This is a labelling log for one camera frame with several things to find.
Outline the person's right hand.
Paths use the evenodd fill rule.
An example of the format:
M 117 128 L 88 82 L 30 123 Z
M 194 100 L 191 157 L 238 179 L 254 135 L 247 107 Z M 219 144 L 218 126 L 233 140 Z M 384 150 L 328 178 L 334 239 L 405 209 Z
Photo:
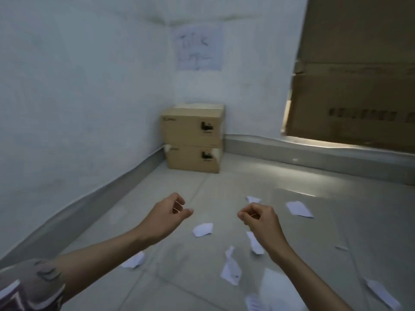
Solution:
M 274 209 L 263 204 L 251 203 L 240 211 L 260 214 L 259 220 L 254 219 L 246 225 L 268 254 L 271 256 L 279 255 L 281 250 L 287 246 L 287 240 Z

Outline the person's left hand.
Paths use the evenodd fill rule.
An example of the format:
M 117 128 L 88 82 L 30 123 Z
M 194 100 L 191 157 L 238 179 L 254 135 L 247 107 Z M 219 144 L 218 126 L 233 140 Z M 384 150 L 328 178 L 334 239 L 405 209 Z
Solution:
M 154 205 L 136 228 L 143 248 L 159 243 L 179 227 L 183 221 L 174 219 L 173 208 L 185 209 L 184 204 L 178 193 L 172 193 Z

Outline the person's right forearm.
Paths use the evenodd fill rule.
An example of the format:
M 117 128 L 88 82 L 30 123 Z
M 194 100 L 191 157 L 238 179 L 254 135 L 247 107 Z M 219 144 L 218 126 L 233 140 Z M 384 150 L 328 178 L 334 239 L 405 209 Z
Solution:
M 289 278 L 309 311 L 353 311 L 288 245 L 264 247 Z

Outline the person's left forearm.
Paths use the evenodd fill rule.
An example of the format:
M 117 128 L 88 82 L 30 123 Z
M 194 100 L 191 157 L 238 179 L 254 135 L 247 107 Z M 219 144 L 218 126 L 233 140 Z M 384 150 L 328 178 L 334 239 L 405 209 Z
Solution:
M 65 282 L 63 303 L 159 241 L 156 235 L 138 226 L 112 239 L 57 256 L 53 264 Z

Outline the small brown cardboard box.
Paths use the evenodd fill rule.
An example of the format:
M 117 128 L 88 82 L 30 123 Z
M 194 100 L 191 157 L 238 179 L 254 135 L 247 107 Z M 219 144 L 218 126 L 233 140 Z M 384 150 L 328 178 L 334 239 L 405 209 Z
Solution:
M 223 104 L 179 104 L 163 110 L 160 123 L 166 145 L 223 147 L 225 135 Z
M 219 173 L 223 148 L 169 145 L 163 146 L 170 169 Z

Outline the scattered white paper scraps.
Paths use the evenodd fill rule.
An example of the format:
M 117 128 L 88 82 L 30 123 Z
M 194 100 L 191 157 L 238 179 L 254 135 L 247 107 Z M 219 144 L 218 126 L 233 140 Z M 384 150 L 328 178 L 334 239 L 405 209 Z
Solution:
M 300 201 L 287 202 L 286 206 L 291 214 L 306 218 L 313 218 L 312 213 L 307 206 Z M 203 223 L 193 229 L 195 237 L 202 237 L 211 234 L 213 231 L 213 223 Z M 246 232 L 251 250 L 256 255 L 264 255 L 265 250 L 259 244 L 252 232 Z M 230 246 L 225 251 L 225 265 L 221 272 L 221 278 L 237 286 L 242 276 L 242 271 L 236 260 L 232 257 L 234 247 Z M 134 269 L 141 265 L 144 261 L 144 252 L 132 256 L 121 264 L 123 268 Z M 378 298 L 381 299 L 392 311 L 401 311 L 401 304 L 386 290 L 379 282 L 365 278 L 366 286 Z M 268 297 L 261 302 L 256 294 L 250 294 L 245 298 L 246 306 L 249 311 L 306 311 L 305 304 L 302 302 L 299 294 L 295 291 L 288 277 L 283 274 L 276 273 L 270 269 L 265 269 L 262 282 L 262 298 L 266 298 L 266 289 L 281 290 L 282 296 Z

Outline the grey skirting board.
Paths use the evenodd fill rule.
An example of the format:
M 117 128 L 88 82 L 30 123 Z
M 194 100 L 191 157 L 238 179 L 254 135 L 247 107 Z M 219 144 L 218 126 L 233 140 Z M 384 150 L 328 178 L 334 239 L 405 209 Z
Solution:
M 127 196 L 164 160 L 161 146 L 137 167 L 69 204 L 12 250 L 0 256 L 0 267 L 30 258 L 55 257 Z
M 228 134 L 225 151 L 415 187 L 415 154 L 282 136 Z

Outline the large printed cardboard box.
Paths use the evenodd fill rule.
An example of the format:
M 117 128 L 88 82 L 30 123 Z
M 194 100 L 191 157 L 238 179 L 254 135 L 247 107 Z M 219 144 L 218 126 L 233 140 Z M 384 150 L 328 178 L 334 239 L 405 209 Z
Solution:
M 415 63 L 296 62 L 284 130 L 415 154 Z

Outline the white paper sheet with scribbles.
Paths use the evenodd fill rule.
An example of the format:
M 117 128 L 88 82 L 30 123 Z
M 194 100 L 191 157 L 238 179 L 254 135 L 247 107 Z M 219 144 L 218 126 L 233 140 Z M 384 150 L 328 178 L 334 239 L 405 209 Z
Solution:
M 224 61 L 222 23 L 187 24 L 171 29 L 177 71 L 221 71 Z

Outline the grey patterned shirt sleeve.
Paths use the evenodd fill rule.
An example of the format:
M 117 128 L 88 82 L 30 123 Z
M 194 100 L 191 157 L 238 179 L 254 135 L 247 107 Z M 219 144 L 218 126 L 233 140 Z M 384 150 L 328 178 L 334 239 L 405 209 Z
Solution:
M 64 289 L 52 262 L 20 262 L 0 270 L 0 311 L 60 311 Z

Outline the large brown cardboard box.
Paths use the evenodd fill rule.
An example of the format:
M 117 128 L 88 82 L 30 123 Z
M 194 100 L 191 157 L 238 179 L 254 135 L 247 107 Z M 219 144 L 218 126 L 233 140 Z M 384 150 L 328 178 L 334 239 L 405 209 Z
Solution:
M 415 63 L 415 0 L 308 0 L 298 60 Z

